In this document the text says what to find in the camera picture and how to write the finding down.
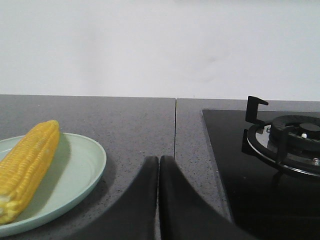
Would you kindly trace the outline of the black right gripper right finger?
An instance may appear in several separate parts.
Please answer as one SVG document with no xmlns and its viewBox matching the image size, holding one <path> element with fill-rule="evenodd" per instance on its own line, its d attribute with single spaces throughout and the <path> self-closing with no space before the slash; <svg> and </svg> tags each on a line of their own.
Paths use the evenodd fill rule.
<svg viewBox="0 0 320 240">
<path fill-rule="evenodd" d="M 160 158 L 158 202 L 163 240 L 254 239 L 207 204 L 170 155 Z"/>
</svg>

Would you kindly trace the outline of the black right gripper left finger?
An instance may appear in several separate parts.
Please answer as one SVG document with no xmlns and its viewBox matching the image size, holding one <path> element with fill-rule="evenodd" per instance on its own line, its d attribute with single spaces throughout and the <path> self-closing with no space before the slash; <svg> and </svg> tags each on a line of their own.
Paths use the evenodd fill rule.
<svg viewBox="0 0 320 240">
<path fill-rule="evenodd" d="M 121 197 L 68 240 L 154 240 L 159 159 L 147 156 Z"/>
</svg>

